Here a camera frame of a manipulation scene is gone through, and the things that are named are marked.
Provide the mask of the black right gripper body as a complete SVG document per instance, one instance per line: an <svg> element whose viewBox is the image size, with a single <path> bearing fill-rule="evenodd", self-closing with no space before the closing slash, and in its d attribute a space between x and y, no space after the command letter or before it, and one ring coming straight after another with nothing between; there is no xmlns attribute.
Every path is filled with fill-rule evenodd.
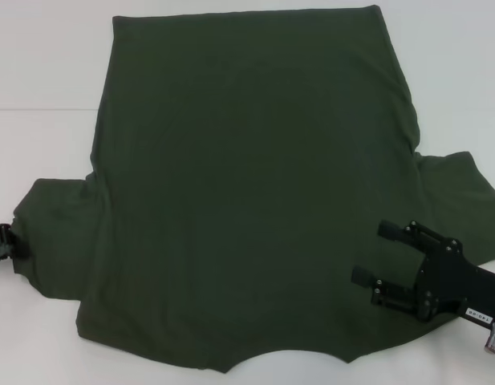
<svg viewBox="0 0 495 385"><path fill-rule="evenodd" d="M479 326L495 323L495 274L469 262L460 241L432 247L416 276L416 316L429 322L455 314Z"/></svg>

